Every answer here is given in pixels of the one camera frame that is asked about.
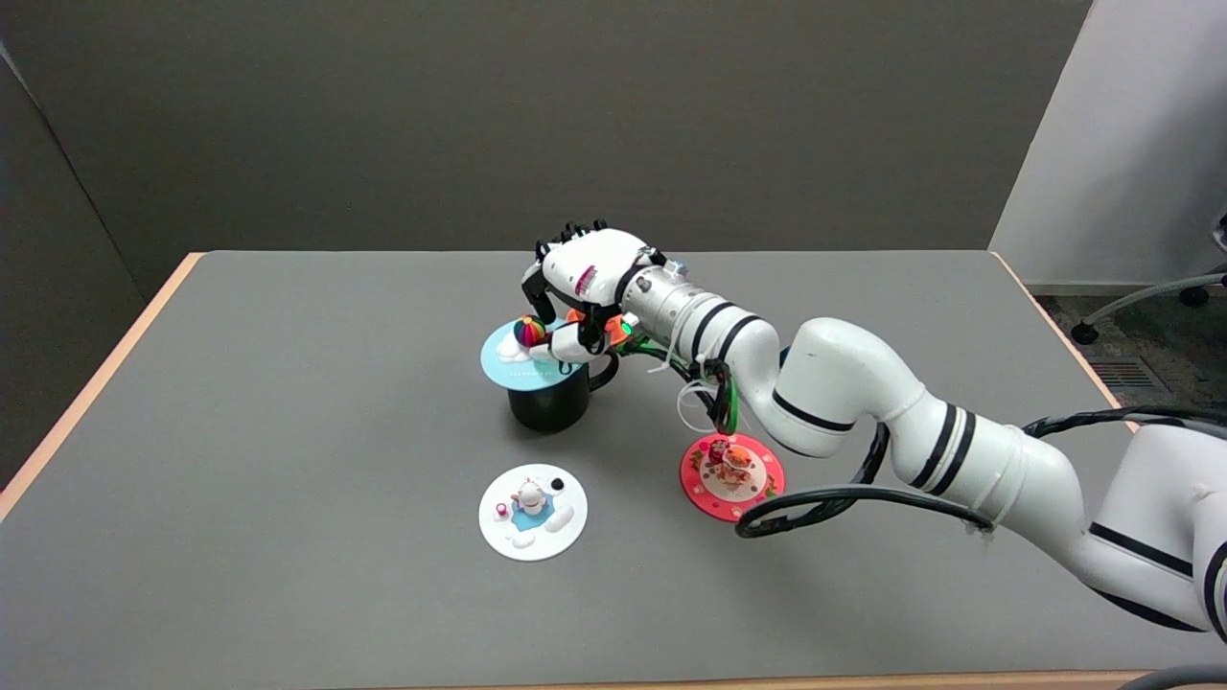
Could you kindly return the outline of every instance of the white coaster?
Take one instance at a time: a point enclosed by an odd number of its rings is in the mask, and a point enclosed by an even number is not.
[[[553,465],[507,470],[477,506],[481,535],[515,561],[544,561],[567,550],[588,522],[588,496],[579,480]]]

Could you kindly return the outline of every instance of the wooden table edge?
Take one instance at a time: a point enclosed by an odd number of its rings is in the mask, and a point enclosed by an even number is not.
[[[79,393],[72,400],[72,404],[69,405],[69,409],[60,415],[55,426],[53,426],[47,436],[43,437],[43,441],[37,448],[34,448],[34,452],[29,454],[29,458],[26,459],[26,464],[21,465],[17,474],[15,474],[9,481],[9,485],[5,486],[4,491],[0,491],[0,523],[4,522],[4,519],[12,511],[13,506],[17,505],[17,501],[26,492],[26,490],[29,489],[36,479],[38,479],[38,474],[43,471],[47,463],[52,460],[52,455],[60,449],[64,440],[67,438],[69,433],[72,432],[72,428],[79,421],[81,421],[86,410],[90,409],[90,405],[93,404],[93,401],[98,398],[98,394],[102,393],[102,389],[106,388],[110,377],[115,374],[115,370],[119,368],[119,365],[124,362],[128,354],[133,351],[136,343],[140,341],[142,335],[145,335],[150,324],[152,324],[153,319],[156,319],[158,313],[162,312],[166,303],[171,301],[174,291],[179,289],[179,285],[182,285],[184,279],[188,277],[188,274],[191,273],[193,266],[196,265],[196,262],[199,262],[201,257],[204,257],[204,253],[200,252],[184,257],[183,262],[179,263],[179,266],[174,269],[173,274],[171,274],[171,277],[167,279],[166,284],[163,284],[157,291],[157,295],[153,296],[153,300],[151,300],[141,312],[141,316],[136,318],[131,328],[128,329],[128,333],[125,333],[119,340],[119,344],[115,345],[115,349],[107,355],[107,359],[103,360],[98,371],[93,372],[93,376],[90,378],[88,383],[85,384],[85,388],[81,389],[81,393]]]
[[[1091,363],[1087,362],[1086,357],[1082,356],[1082,352],[1080,352],[1079,349],[1072,343],[1070,343],[1070,339],[1065,336],[1065,333],[1061,330],[1059,325],[1056,325],[1056,322],[1053,320],[1053,317],[1049,316],[1047,311],[1044,311],[1044,307],[1039,304],[1039,302],[1036,300],[1036,296],[1031,293],[1031,290],[1027,290],[1027,286],[1023,285],[1022,280],[1018,277],[1018,274],[1014,273],[1014,269],[1010,268],[1010,264],[1006,263],[1005,258],[1001,257],[1001,254],[999,254],[998,252],[989,252],[989,254],[993,254],[994,257],[996,257],[996,260],[1001,262],[1001,266],[1005,268],[1005,271],[1010,274],[1010,277],[1012,277],[1014,281],[1018,284],[1018,287],[1022,290],[1022,293],[1026,295],[1028,300],[1031,300],[1031,303],[1032,306],[1036,307],[1036,311],[1038,311],[1039,314],[1044,317],[1044,320],[1048,323],[1049,328],[1053,329],[1053,333],[1055,333],[1056,336],[1060,339],[1060,341],[1065,344],[1065,349],[1070,351],[1070,355],[1074,356],[1074,360],[1077,361],[1079,366],[1082,367],[1082,371],[1086,372],[1086,374],[1094,383],[1096,388],[1099,389],[1099,393],[1103,393],[1104,399],[1107,399],[1113,408],[1119,408],[1120,401],[1117,400],[1117,397],[1112,394],[1112,390],[1108,390],[1108,384],[1104,383],[1102,378],[1099,378],[1099,374],[1094,373],[1094,370],[1091,368]],[[1130,428],[1136,430],[1136,425],[1130,422]]]
[[[1094,373],[1091,365],[1087,363],[1086,359],[1077,347],[1074,346],[1061,329],[1058,328],[1056,323],[1048,316],[1039,302],[1031,295],[1027,286],[1022,284],[1018,275],[1010,268],[1010,264],[996,252],[990,252],[1000,263],[1005,271],[1011,279],[1018,285],[1023,295],[1031,301],[1032,306],[1043,316],[1045,323],[1056,333],[1061,343],[1065,344],[1066,349],[1079,362],[1086,374],[1091,377],[1096,387],[1103,393],[1112,406],[1119,408],[1120,404],[1117,398],[1108,390],[1108,387],[1103,381]],[[67,438],[72,428],[81,421],[86,410],[90,405],[98,398],[102,389],[114,376],[115,371],[128,357],[129,352],[136,346],[145,331],[153,323],[153,319],[162,312],[171,297],[179,289],[183,281],[188,277],[195,268],[196,262],[199,262],[205,253],[194,252],[184,257],[183,262],[179,263],[171,277],[167,279],[166,284],[158,290],[153,300],[150,301],[148,306],[141,312],[136,322],[133,323],[124,338],[120,339],[119,344],[110,351],[107,359],[94,372],[90,382],[86,383],[81,393],[72,400],[67,410],[60,415],[60,419],[52,427],[52,431],[43,438],[26,464],[17,470],[17,474],[12,478],[9,485],[0,491],[0,522],[4,522],[5,517],[12,511],[13,506],[26,492],[27,489],[38,478],[38,474],[47,467],[52,457],[59,451],[64,440]],[[596,688],[626,688],[628,690],[676,690],[676,689],[719,689],[719,690],[735,690],[735,689],[747,689],[747,690],[874,690],[874,689],[890,689],[890,690],[906,690],[909,688],[921,689],[921,688],[958,688],[961,690],[1042,690],[1045,688],[1052,688],[1059,685],[1061,688],[1067,688],[1070,690],[1115,690],[1124,683],[1137,678],[1145,672],[1026,672],[1026,673],[980,673],[980,674],[928,674],[928,675],[896,675],[896,676],[828,676],[828,678],[782,678],[782,679],[767,679],[767,680],[721,680],[721,681],[687,681],[687,683],[618,683],[618,684],[594,684],[594,685],[568,685],[568,686],[550,686],[552,689],[558,688],[573,688],[573,689],[596,689]],[[536,686],[517,686],[517,688],[536,688]]]

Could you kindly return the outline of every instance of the black stripe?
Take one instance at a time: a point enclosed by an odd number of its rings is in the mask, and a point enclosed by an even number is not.
[[[958,448],[955,448],[955,457],[950,459],[950,467],[946,468],[946,473],[941,475],[941,481],[937,486],[934,486],[934,496],[941,496],[950,485],[955,483],[955,475],[958,474],[960,468],[963,467],[963,460],[967,458],[967,451],[972,447],[972,438],[975,436],[975,415],[964,411],[963,416],[967,421],[963,422],[963,435],[958,437]]]
[[[773,435],[769,431],[767,432],[767,436],[771,436],[772,441],[774,441],[775,443],[779,443],[780,448],[788,451],[789,453],[793,453],[794,455],[801,455],[802,458],[817,458],[817,455],[811,455],[809,453],[802,453],[802,452],[798,451],[796,448],[789,446],[788,443],[784,443],[779,438],[775,438],[775,435]]]
[[[855,426],[852,422],[831,421],[831,420],[825,420],[822,417],[816,417],[816,416],[811,415],[810,413],[802,410],[801,408],[798,408],[796,405],[794,405],[794,404],[789,403],[788,400],[785,400],[779,394],[779,390],[772,390],[771,392],[771,397],[772,397],[772,400],[775,400],[777,405],[779,405],[780,408],[784,408],[785,413],[788,413],[788,414],[790,414],[790,415],[800,419],[801,421],[812,424],[814,426],[817,426],[817,427],[821,427],[821,428],[826,428],[828,431],[852,431],[852,427]]]
[[[1087,529],[1091,534],[1103,539],[1104,541],[1110,541],[1121,549],[1136,554],[1147,561],[1158,564],[1166,568],[1174,570],[1175,572],[1185,576],[1193,577],[1193,564],[1184,559],[1178,559],[1167,551],[1160,551],[1150,544],[1142,544],[1141,541],[1134,539],[1133,537],[1126,537],[1115,529],[1104,527],[1097,522],[1091,523],[1091,528]]]
[[[1108,594],[1107,592],[1101,592],[1094,587],[1091,592],[1103,597],[1104,599],[1112,602],[1113,604],[1120,607],[1121,609],[1134,614],[1135,616],[1153,622],[1155,625],[1162,625],[1163,627],[1171,627],[1172,630],[1179,630],[1182,632],[1205,632],[1200,627],[1193,627],[1191,625],[1184,622],[1183,620],[1174,619],[1162,611],[1156,611],[1150,607],[1144,607],[1137,602],[1131,602],[1124,597],[1117,597],[1115,594]]]
[[[762,318],[756,317],[755,314],[750,314],[748,317],[744,317],[741,320],[739,320],[733,325],[733,330],[729,331],[729,335],[724,338],[724,344],[720,345],[720,354],[718,356],[720,357],[721,362],[724,361],[725,357],[729,356],[729,346],[733,345],[734,340],[736,340],[737,334],[741,333],[741,329],[755,323],[756,320],[762,320]]]
[[[691,361],[692,362],[698,359],[698,345],[699,345],[699,343],[703,341],[703,331],[707,330],[707,324],[712,323],[712,319],[715,318],[715,314],[718,314],[718,313],[723,312],[724,309],[728,309],[729,307],[733,307],[733,306],[734,306],[733,302],[720,302],[719,304],[717,304],[715,307],[713,307],[710,312],[703,314],[702,319],[699,319],[698,328],[694,329],[694,339],[691,340]]]
[[[1206,577],[1201,583],[1201,597],[1206,602],[1206,613],[1210,615],[1210,625],[1215,626],[1215,632],[1218,634],[1218,638],[1227,642],[1227,629],[1223,627],[1223,621],[1218,618],[1218,604],[1215,602],[1215,584],[1218,581],[1218,575],[1223,568],[1225,561],[1227,561],[1227,541],[1223,541],[1215,554],[1210,556],[1210,564],[1206,565]],[[1223,595],[1223,608],[1227,610],[1227,594]]]
[[[941,457],[946,454],[946,447],[950,446],[950,437],[955,433],[956,419],[958,419],[958,408],[946,403],[946,421],[941,422],[941,433],[937,435],[937,442],[933,444],[933,453],[929,453],[929,459],[920,468],[920,474],[910,481],[913,487],[920,489],[924,486],[924,483],[929,481],[929,478],[937,469],[937,463],[941,462]]]

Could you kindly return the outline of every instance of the floor vent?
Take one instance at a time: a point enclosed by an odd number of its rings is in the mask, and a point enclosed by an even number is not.
[[[1167,390],[1155,372],[1137,357],[1090,357],[1087,363],[1110,389]]]

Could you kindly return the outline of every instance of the red coaster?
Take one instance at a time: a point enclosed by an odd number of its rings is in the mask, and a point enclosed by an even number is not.
[[[737,522],[755,505],[784,492],[779,458],[745,433],[696,441],[682,455],[681,479],[698,510],[725,522]]]

